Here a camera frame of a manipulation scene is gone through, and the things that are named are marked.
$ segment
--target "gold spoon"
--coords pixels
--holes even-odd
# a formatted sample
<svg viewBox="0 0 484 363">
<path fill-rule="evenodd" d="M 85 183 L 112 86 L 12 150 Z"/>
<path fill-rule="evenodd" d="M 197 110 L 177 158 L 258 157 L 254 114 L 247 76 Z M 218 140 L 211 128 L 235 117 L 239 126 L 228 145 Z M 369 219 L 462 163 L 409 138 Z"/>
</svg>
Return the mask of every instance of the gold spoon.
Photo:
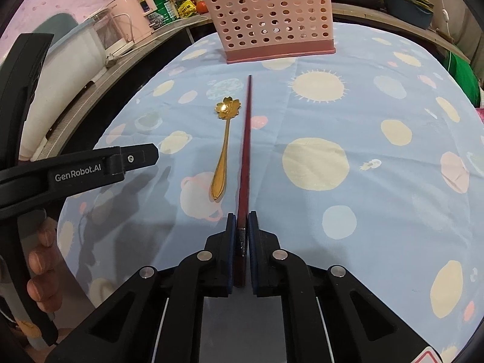
<svg viewBox="0 0 484 363">
<path fill-rule="evenodd" d="M 215 111 L 218 117 L 225 120 L 225 134 L 224 144 L 222 146 L 222 153 L 215 168 L 214 179 L 210 186 L 210 193 L 214 200 L 217 200 L 224 192 L 227 184 L 227 147 L 228 147 L 228 129 L 231 124 L 231 118 L 239 114 L 240 101 L 233 100 L 231 96 L 224 98 L 223 102 L 218 103 Z"/>
</svg>

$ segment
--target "flower-shaped spoon head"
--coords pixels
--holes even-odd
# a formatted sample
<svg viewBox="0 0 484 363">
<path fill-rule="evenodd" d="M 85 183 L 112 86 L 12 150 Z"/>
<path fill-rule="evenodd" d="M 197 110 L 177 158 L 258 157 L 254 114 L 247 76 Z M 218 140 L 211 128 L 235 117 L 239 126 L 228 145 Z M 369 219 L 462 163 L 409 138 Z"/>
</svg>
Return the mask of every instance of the flower-shaped spoon head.
<svg viewBox="0 0 484 363">
<path fill-rule="evenodd" d="M 215 111 L 218 117 L 224 120 L 233 118 L 239 114 L 240 101 L 233 100 L 231 96 L 224 98 L 224 100 L 215 106 Z"/>
</svg>

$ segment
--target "pink plastic basket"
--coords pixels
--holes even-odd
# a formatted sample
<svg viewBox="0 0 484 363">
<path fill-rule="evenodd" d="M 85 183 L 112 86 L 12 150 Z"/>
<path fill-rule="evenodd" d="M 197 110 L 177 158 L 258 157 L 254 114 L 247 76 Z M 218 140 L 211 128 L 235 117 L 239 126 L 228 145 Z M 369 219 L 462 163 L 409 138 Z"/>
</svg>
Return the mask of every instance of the pink plastic basket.
<svg viewBox="0 0 484 363">
<path fill-rule="evenodd" d="M 331 0 L 205 0 L 227 63 L 335 53 Z"/>
</svg>

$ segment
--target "red chopstick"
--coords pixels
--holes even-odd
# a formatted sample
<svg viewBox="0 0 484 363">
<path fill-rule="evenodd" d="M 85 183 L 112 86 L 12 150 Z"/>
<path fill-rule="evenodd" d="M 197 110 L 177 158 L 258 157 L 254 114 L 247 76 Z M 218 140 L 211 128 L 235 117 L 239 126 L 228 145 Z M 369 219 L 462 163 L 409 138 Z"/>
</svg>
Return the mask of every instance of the red chopstick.
<svg viewBox="0 0 484 363">
<path fill-rule="evenodd" d="M 239 207 L 237 209 L 237 236 L 234 257 L 234 285 L 245 286 L 245 269 L 247 263 L 247 216 L 249 214 L 250 186 L 250 119 L 252 113 L 252 75 L 247 84 L 247 101 L 245 107 L 244 139 L 242 144 L 242 161 L 240 168 Z"/>
</svg>

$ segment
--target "potted plant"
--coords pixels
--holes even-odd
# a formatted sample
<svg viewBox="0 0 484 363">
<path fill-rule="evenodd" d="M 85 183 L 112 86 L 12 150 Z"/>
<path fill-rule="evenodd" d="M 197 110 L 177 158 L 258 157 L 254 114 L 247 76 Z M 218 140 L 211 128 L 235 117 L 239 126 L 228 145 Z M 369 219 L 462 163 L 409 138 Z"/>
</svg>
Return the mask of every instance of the potted plant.
<svg viewBox="0 0 484 363">
<path fill-rule="evenodd" d="M 427 0 L 381 0 L 387 12 L 411 25 L 427 29 L 434 17 L 434 5 Z"/>
</svg>

